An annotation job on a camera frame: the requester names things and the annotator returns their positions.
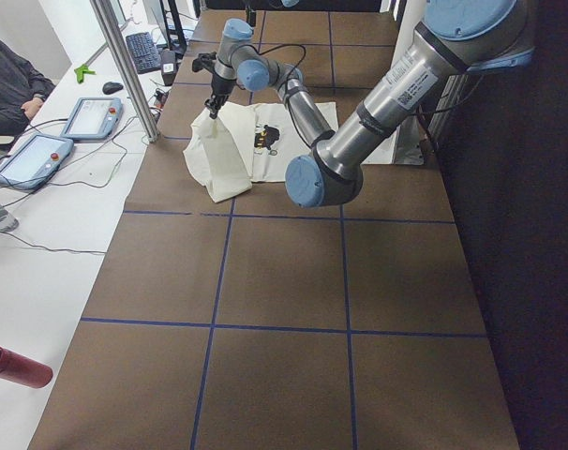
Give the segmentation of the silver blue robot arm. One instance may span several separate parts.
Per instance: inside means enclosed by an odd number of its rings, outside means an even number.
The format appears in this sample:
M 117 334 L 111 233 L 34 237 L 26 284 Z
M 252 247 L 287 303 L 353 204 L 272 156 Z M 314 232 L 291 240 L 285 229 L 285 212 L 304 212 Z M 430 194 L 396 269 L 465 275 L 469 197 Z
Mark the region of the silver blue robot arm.
M 308 147 L 330 139 L 335 132 L 304 85 L 294 65 L 267 58 L 251 44 L 253 29 L 245 21 L 226 21 L 212 69 L 212 93 L 205 101 L 215 119 L 238 83 L 250 92 L 272 88 L 288 111 L 293 126 Z
M 363 185 L 362 162 L 439 84 L 470 69 L 521 58 L 531 41 L 535 1 L 429 1 L 411 46 L 332 130 L 312 97 L 295 88 L 285 102 L 310 146 L 285 172 L 291 200 L 305 208 L 352 201 Z

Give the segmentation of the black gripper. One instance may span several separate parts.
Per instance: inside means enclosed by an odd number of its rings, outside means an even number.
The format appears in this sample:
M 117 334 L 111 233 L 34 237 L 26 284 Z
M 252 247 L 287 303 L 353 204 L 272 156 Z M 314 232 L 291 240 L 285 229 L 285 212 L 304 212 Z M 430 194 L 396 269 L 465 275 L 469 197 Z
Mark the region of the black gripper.
M 221 108 L 232 93 L 232 80 L 222 77 L 214 77 L 211 81 L 212 94 L 205 101 L 205 107 L 209 111 L 209 117 L 217 118 L 217 108 Z

